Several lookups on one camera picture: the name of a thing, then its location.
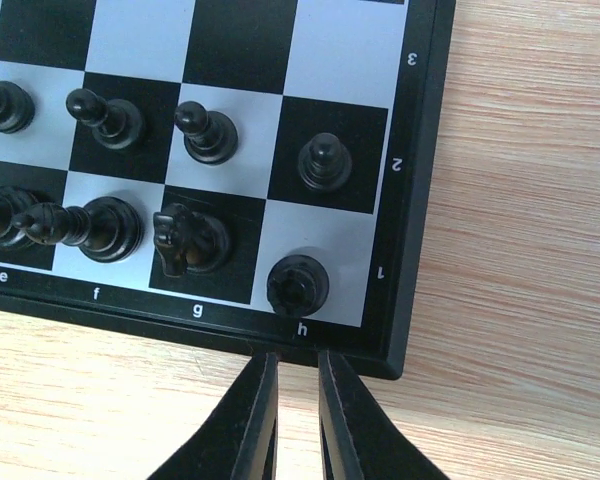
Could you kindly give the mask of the black bishop chess piece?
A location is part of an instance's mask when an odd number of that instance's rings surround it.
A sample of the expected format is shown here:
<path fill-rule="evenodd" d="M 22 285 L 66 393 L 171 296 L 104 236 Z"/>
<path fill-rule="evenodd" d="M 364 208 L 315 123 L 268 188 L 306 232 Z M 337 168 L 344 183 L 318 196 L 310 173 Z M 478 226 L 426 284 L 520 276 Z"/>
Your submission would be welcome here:
<path fill-rule="evenodd" d="M 137 210 L 113 196 L 98 197 L 82 207 L 37 203 L 15 215 L 12 226 L 36 244 L 77 247 L 97 263 L 129 257 L 144 235 Z"/>

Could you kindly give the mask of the black pawn board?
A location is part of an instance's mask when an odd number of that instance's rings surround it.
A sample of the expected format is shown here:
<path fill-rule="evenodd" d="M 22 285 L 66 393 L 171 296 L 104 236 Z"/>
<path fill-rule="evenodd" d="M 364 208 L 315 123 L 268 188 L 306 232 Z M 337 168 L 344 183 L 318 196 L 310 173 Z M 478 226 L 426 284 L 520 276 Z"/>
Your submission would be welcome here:
<path fill-rule="evenodd" d="M 132 151 L 144 140 L 146 120 L 131 101 L 107 100 L 92 90 L 72 90 L 66 97 L 67 112 L 91 130 L 103 147 L 119 152 Z"/>
<path fill-rule="evenodd" d="M 322 132 L 302 147 L 297 170 L 309 190 L 330 193 L 342 188 L 350 178 L 352 157 L 336 135 Z"/>
<path fill-rule="evenodd" d="M 35 116 L 32 97 L 11 81 L 0 81 L 0 133 L 24 130 Z"/>
<path fill-rule="evenodd" d="M 237 151 L 237 128 L 219 111 L 209 111 L 198 102 L 185 101 L 175 109 L 174 124 L 183 134 L 189 156 L 201 164 L 222 164 Z"/>

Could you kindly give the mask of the black rook corner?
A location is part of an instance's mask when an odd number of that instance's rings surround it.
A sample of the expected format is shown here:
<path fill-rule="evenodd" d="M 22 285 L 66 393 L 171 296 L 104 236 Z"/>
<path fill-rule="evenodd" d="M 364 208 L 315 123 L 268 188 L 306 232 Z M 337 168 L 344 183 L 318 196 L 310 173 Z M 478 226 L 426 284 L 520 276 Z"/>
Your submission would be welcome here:
<path fill-rule="evenodd" d="M 322 308 L 329 294 L 329 276 L 315 258 L 289 255 L 270 270 L 266 296 L 273 311 L 283 317 L 304 318 Z"/>

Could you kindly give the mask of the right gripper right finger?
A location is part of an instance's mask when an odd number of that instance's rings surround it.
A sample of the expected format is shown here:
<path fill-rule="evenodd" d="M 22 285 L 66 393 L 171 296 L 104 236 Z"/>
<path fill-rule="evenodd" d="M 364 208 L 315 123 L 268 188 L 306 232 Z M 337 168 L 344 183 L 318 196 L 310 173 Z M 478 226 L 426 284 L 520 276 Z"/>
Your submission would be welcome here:
<path fill-rule="evenodd" d="M 340 354 L 318 357 L 319 419 L 326 479 L 441 479 Z"/>

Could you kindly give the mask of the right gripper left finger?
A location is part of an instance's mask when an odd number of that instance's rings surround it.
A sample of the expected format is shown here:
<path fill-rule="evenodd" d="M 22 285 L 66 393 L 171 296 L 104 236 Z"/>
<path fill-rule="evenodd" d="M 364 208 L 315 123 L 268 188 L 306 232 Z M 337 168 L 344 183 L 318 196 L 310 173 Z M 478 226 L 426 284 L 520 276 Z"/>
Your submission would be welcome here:
<path fill-rule="evenodd" d="M 253 356 L 196 433 L 152 479 L 273 479 L 278 439 L 278 358 Z"/>

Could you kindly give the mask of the black king chess piece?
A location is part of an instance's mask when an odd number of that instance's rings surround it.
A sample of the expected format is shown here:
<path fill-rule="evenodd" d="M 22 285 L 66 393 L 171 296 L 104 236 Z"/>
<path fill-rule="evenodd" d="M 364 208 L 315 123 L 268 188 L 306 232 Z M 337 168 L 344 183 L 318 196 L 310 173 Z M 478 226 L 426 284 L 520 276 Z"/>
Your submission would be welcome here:
<path fill-rule="evenodd" d="M 0 250 L 25 250 L 34 245 L 24 233 L 12 225 L 12 219 L 29 207 L 47 199 L 46 194 L 38 191 L 17 186 L 0 187 Z"/>

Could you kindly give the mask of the black knight chess piece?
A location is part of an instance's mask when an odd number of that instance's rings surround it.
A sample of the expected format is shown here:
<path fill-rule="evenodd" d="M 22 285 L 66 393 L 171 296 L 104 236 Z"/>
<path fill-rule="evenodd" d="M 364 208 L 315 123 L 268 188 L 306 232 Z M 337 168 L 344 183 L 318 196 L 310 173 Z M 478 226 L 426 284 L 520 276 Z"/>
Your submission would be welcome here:
<path fill-rule="evenodd" d="M 153 227 L 153 243 L 166 277 L 210 273 L 230 256 L 229 228 L 211 214 L 171 203 L 153 214 Z"/>

